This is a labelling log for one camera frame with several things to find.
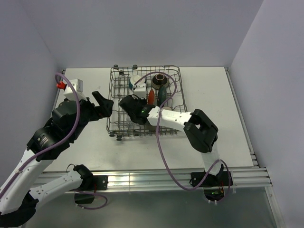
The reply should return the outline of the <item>brown ribbed bowl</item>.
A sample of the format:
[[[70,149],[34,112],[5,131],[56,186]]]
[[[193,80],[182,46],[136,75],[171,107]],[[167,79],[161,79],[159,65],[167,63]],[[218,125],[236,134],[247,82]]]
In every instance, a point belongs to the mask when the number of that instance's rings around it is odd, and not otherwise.
[[[154,89],[159,90],[161,86],[168,87],[169,80],[168,80],[167,76],[164,74],[156,74],[152,78],[151,85]]]

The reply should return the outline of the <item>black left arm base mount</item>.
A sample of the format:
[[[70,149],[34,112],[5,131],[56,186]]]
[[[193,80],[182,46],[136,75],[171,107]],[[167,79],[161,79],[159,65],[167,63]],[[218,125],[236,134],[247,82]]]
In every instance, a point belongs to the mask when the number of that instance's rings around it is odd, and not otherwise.
[[[107,197],[97,195],[99,190],[107,190],[108,176],[107,175],[96,175],[85,180],[84,184],[76,189],[74,194],[74,202],[78,206],[89,208],[89,204],[92,204],[95,199],[103,198],[105,206],[107,204]]]

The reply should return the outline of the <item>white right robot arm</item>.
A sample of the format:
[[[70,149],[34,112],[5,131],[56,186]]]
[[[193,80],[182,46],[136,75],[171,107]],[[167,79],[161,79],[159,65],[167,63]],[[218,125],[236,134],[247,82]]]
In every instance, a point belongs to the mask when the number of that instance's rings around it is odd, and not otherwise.
[[[216,185],[222,179],[219,154],[213,147],[218,139],[218,128],[200,109],[193,112],[166,110],[152,104],[143,104],[140,99],[128,95],[119,102],[131,121],[139,125],[146,123],[157,128],[167,127],[184,132],[191,146],[201,153],[206,173],[206,181]]]

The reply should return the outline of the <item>dark blue ribbed mug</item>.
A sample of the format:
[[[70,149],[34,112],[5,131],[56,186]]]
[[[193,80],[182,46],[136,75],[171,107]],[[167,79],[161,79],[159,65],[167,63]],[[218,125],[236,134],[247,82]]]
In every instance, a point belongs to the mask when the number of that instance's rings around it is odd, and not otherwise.
[[[172,111],[172,108],[171,108],[171,107],[168,107],[168,106],[165,106],[165,107],[162,108],[162,111],[163,111],[163,110]]]

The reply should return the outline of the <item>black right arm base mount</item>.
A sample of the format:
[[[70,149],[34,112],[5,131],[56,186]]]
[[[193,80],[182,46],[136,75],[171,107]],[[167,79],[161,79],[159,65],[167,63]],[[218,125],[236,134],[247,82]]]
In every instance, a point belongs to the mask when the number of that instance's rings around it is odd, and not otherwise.
[[[189,184],[195,187],[205,176],[205,172],[192,172]],[[203,188],[204,196],[208,202],[218,202],[225,196],[224,183],[220,181],[216,176],[208,175],[200,185]]]

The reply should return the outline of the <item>red orange plate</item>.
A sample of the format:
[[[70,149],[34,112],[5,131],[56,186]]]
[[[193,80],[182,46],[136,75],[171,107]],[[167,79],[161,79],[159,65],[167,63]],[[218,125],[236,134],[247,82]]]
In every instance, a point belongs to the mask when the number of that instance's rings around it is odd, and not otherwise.
[[[154,100],[155,100],[155,92],[153,89],[151,89],[148,94],[147,104],[154,105]]]

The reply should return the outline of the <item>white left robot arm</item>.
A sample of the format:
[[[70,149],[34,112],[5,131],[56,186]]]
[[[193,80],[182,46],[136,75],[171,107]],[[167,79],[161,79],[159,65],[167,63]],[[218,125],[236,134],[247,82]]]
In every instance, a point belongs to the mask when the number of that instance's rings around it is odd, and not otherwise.
[[[28,222],[45,203],[70,190],[93,190],[96,179],[83,164],[64,176],[42,186],[33,187],[40,174],[79,137],[89,122],[111,116],[114,102],[98,91],[79,101],[65,98],[52,111],[45,126],[38,129],[24,151],[14,172],[0,189],[0,226],[19,227]]]

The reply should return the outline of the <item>teal ceramic saucer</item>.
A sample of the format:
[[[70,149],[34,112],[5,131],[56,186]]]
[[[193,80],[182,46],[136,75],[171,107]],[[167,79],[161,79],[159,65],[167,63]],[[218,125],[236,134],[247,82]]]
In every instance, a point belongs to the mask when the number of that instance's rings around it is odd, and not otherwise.
[[[167,99],[167,89],[166,86],[161,85],[157,95],[157,105],[161,106],[163,102]]]

